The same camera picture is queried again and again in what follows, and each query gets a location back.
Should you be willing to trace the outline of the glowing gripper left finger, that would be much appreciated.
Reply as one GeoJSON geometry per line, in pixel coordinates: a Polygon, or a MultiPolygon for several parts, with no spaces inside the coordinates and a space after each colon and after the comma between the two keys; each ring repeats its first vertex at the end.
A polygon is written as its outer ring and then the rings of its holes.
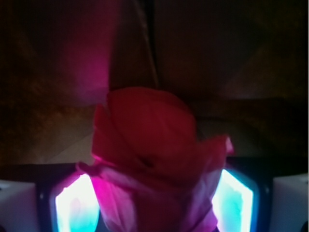
{"type": "Polygon", "coordinates": [[[75,164],[1,166],[2,232],[94,232],[98,221],[91,180],[75,164]]]}

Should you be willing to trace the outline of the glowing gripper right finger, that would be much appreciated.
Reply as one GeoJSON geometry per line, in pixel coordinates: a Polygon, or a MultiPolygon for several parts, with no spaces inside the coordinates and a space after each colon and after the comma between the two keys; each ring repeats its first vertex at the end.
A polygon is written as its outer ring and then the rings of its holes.
{"type": "Polygon", "coordinates": [[[228,158],[213,197],[221,232],[307,232],[307,158],[228,158]]]}

